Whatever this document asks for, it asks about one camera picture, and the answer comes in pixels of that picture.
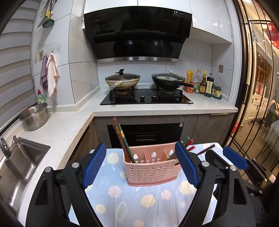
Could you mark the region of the pink perforated utensil holder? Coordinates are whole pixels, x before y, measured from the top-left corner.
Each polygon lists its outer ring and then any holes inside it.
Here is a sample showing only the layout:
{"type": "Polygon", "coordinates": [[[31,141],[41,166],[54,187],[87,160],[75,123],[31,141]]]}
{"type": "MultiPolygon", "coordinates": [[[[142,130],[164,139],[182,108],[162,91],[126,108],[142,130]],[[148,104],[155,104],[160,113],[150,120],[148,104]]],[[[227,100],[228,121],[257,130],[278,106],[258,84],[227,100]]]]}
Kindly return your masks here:
{"type": "Polygon", "coordinates": [[[175,180],[181,170],[176,159],[170,159],[175,143],[130,147],[135,162],[123,158],[130,186],[153,186],[175,180]]]}

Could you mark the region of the purple hanging towel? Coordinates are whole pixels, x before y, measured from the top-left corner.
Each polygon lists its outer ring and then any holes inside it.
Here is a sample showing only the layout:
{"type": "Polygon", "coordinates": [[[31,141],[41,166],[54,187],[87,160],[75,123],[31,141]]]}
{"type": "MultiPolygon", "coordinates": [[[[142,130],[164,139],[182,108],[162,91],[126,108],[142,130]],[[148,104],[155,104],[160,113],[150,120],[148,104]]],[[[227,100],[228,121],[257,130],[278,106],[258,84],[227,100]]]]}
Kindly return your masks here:
{"type": "Polygon", "coordinates": [[[42,60],[41,74],[40,74],[40,85],[44,92],[48,90],[48,82],[47,82],[47,64],[48,56],[45,55],[42,60]]]}

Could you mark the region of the blue planet-pattern tablecloth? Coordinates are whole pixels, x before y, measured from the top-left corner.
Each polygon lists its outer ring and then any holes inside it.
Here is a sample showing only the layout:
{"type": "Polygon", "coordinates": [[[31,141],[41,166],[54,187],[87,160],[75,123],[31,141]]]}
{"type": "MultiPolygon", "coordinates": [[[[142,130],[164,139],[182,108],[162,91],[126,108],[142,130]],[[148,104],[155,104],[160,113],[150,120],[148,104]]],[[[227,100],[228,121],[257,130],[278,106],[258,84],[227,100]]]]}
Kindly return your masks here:
{"type": "Polygon", "coordinates": [[[165,184],[129,186],[123,151],[111,148],[85,192],[103,226],[179,226],[196,189],[182,170],[165,184]]]}

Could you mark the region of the brown wooden chopsticks in holder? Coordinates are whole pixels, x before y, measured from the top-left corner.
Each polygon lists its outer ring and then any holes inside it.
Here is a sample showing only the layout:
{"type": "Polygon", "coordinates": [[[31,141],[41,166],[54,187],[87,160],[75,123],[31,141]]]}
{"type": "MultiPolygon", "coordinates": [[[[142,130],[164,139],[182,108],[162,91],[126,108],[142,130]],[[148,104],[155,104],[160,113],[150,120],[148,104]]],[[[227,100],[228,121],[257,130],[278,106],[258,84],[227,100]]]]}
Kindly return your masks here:
{"type": "Polygon", "coordinates": [[[128,145],[127,140],[126,140],[126,138],[124,136],[123,130],[122,130],[120,124],[118,123],[116,117],[113,118],[113,123],[114,123],[115,132],[117,133],[117,136],[118,136],[119,141],[121,143],[121,146],[122,146],[122,149],[124,151],[125,157],[131,163],[135,163],[135,159],[133,157],[133,154],[132,154],[132,152],[131,152],[131,150],[129,148],[129,145],[128,145]]]}

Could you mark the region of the small green jar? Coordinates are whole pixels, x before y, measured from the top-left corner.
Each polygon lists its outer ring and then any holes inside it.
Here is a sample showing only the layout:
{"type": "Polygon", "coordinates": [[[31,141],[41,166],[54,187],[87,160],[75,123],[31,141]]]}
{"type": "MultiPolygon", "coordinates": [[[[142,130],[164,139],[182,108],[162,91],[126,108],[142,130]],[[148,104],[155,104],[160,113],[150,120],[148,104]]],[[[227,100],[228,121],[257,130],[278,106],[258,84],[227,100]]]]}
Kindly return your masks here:
{"type": "Polygon", "coordinates": [[[221,95],[221,87],[220,85],[214,85],[213,89],[212,89],[212,97],[218,100],[222,99],[222,95],[221,95]]]}

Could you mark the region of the yellow seasoning package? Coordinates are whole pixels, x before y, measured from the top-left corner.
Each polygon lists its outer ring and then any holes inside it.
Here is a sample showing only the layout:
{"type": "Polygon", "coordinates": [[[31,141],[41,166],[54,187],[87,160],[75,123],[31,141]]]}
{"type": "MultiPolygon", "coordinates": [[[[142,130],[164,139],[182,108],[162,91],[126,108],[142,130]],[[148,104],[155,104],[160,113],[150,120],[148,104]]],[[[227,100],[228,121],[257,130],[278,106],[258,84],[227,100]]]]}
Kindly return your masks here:
{"type": "Polygon", "coordinates": [[[188,70],[187,71],[187,76],[186,76],[186,83],[191,83],[193,78],[193,71],[188,70]]]}

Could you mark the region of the cream pan with lid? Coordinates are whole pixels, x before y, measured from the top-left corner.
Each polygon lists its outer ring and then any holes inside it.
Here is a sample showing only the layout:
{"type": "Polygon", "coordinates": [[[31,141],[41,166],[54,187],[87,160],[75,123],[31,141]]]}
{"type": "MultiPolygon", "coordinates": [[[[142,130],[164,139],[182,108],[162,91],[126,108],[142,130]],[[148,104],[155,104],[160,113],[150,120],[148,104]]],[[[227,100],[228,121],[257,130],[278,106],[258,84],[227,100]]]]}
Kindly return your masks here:
{"type": "Polygon", "coordinates": [[[112,89],[126,90],[135,87],[140,80],[140,75],[133,73],[125,73],[124,69],[111,76],[107,76],[105,81],[112,89]]]}

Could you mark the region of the dark soy sauce bottle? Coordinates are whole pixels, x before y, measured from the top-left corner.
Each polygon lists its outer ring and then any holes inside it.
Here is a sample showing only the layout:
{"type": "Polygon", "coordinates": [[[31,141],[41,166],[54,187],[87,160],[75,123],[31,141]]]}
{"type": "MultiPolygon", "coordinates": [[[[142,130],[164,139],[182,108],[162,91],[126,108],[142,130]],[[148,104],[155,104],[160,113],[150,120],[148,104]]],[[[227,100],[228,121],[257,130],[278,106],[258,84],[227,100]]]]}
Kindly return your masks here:
{"type": "Polygon", "coordinates": [[[206,79],[206,89],[204,93],[206,97],[212,97],[213,84],[214,84],[214,77],[213,74],[210,73],[206,79]]]}

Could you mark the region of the red snack package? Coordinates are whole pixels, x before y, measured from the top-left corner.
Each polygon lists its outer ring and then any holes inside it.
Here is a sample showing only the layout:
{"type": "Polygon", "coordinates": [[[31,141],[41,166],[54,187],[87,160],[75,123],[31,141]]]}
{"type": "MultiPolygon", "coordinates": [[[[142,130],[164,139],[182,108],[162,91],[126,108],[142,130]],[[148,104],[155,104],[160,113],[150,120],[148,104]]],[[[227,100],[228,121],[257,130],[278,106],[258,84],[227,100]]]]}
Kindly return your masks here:
{"type": "Polygon", "coordinates": [[[186,82],[186,85],[184,87],[184,90],[186,93],[194,93],[194,83],[192,82],[186,82]]]}

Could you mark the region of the kitchen sink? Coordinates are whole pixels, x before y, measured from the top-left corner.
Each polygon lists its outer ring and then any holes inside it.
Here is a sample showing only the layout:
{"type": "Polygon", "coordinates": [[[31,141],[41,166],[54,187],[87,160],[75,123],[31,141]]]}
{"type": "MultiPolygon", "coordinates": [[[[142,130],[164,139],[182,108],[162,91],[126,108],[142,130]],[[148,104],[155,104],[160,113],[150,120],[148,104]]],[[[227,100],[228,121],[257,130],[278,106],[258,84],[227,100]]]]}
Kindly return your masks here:
{"type": "Polygon", "coordinates": [[[13,216],[18,216],[26,188],[50,148],[49,145],[13,137],[10,158],[1,163],[1,196],[13,216]]]}

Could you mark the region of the green dish soap bottle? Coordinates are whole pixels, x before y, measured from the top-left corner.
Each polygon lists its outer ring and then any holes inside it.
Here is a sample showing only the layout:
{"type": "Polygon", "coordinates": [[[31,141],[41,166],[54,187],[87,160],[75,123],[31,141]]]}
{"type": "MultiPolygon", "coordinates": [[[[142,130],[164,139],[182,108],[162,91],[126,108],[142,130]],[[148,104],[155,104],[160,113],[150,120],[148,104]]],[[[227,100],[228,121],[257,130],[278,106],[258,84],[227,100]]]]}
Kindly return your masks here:
{"type": "Polygon", "coordinates": [[[37,90],[37,102],[40,103],[45,103],[45,98],[44,95],[41,93],[40,90],[37,90]]]}

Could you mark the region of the black gas stove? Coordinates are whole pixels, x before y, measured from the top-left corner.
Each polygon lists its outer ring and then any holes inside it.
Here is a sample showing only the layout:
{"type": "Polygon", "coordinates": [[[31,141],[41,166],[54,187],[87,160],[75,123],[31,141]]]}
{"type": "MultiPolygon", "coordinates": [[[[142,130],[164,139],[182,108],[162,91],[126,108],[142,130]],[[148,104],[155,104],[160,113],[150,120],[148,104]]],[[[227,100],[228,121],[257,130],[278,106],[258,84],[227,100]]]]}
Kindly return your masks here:
{"type": "Polygon", "coordinates": [[[100,105],[133,104],[193,104],[182,90],[166,93],[161,88],[130,88],[128,90],[110,90],[100,105]]]}

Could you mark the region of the black range hood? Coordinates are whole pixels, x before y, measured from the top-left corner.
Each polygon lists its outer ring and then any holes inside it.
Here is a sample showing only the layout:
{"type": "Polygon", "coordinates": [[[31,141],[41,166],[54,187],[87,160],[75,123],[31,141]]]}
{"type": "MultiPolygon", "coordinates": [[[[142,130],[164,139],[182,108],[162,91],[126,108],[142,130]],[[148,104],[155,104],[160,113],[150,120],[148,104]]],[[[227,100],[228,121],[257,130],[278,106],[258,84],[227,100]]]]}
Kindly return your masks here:
{"type": "Polygon", "coordinates": [[[100,63],[176,62],[190,36],[192,14],[175,9],[125,6],[84,15],[85,33],[100,63]]]}

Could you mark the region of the steel pot on counter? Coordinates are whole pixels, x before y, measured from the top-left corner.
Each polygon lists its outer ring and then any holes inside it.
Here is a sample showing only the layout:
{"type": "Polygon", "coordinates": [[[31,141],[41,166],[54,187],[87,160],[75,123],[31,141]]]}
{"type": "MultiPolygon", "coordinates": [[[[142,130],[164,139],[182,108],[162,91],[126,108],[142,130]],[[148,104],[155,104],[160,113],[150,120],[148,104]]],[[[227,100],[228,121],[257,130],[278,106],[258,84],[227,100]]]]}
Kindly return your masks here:
{"type": "Polygon", "coordinates": [[[41,128],[48,121],[47,103],[40,103],[25,110],[19,117],[28,131],[41,128]]]}

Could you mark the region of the brown sauce bottle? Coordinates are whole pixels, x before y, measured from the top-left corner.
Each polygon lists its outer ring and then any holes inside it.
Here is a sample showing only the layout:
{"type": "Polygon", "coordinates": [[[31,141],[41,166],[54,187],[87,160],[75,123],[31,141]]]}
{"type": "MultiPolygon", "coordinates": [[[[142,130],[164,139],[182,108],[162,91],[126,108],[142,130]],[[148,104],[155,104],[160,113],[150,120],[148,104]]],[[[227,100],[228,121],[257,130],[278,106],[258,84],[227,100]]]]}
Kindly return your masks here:
{"type": "Polygon", "coordinates": [[[202,80],[199,85],[199,93],[204,94],[206,90],[206,77],[207,77],[207,71],[203,72],[202,80]]]}

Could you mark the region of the built-in oven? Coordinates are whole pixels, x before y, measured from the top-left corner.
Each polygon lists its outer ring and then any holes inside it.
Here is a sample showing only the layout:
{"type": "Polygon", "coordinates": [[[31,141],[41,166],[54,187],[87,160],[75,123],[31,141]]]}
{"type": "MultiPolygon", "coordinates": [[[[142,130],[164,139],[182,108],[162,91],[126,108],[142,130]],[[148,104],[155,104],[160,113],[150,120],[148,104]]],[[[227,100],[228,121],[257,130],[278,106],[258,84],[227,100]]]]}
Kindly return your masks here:
{"type": "Polygon", "coordinates": [[[130,147],[165,144],[180,140],[180,123],[121,125],[130,147]]]}

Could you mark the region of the pink hanging towel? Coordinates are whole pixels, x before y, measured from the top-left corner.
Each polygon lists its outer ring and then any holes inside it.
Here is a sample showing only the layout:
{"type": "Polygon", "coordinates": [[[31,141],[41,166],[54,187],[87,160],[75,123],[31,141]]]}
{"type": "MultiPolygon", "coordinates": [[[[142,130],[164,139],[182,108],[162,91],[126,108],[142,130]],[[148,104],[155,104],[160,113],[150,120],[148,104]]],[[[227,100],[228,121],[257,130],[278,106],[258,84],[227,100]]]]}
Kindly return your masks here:
{"type": "Polygon", "coordinates": [[[50,98],[54,92],[56,92],[56,81],[60,77],[57,60],[54,53],[50,53],[47,63],[47,85],[48,85],[48,97],[50,98]]]}

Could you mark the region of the hanging green strainer ladle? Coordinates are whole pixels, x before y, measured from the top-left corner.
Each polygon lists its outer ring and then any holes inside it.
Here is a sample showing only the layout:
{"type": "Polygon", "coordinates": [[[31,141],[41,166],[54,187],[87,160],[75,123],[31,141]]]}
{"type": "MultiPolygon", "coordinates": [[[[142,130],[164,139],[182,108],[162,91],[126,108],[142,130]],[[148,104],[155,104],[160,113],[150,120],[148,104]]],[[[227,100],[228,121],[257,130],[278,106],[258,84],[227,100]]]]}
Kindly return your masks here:
{"type": "Polygon", "coordinates": [[[56,0],[47,0],[45,5],[44,5],[44,8],[42,10],[42,13],[41,13],[41,22],[38,24],[38,28],[39,27],[43,27],[43,28],[49,28],[51,26],[53,26],[54,24],[54,20],[51,19],[51,16],[53,15],[53,8],[54,8],[54,5],[57,1],[56,0]]]}

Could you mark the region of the clear oil bottle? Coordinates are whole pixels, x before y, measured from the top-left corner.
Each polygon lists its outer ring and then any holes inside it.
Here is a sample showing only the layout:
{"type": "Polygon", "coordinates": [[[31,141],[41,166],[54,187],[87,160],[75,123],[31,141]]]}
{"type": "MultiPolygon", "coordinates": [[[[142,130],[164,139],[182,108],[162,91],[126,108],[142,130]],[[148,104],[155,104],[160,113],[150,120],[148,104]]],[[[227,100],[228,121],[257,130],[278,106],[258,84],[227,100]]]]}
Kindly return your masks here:
{"type": "Polygon", "coordinates": [[[201,70],[198,69],[195,75],[193,76],[192,82],[194,85],[199,85],[202,81],[202,73],[201,70]]]}

